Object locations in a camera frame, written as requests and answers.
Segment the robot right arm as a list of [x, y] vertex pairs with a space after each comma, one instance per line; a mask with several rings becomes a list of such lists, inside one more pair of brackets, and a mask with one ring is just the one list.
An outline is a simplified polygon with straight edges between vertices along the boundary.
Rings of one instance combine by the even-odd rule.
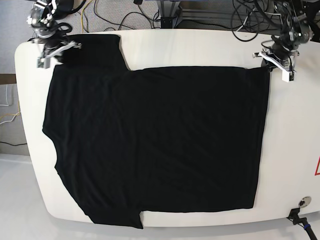
[[39, 68], [46, 68], [51, 58], [60, 57], [66, 50], [82, 47], [81, 43], [68, 37], [73, 27], [67, 22], [59, 21], [79, 11], [85, 3], [86, 1], [83, 0], [77, 7], [74, 7], [73, 0], [33, 1], [26, 22], [35, 33], [32, 42], [43, 44], [43, 49], [37, 58]]

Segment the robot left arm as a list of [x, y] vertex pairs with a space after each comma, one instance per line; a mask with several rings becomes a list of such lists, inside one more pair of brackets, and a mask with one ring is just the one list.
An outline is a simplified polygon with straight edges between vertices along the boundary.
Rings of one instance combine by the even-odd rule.
[[311, 29], [308, 17], [304, 11], [301, 0], [275, 0], [273, 8], [280, 15], [280, 23], [271, 20], [266, 12], [255, 0], [255, 8], [261, 16], [272, 26], [279, 29], [279, 36], [272, 36], [272, 46], [261, 43], [263, 51], [255, 54], [263, 58], [265, 64], [272, 70], [279, 68], [283, 74], [293, 78], [295, 75], [295, 58], [298, 55], [298, 47], [307, 43], [311, 38]]

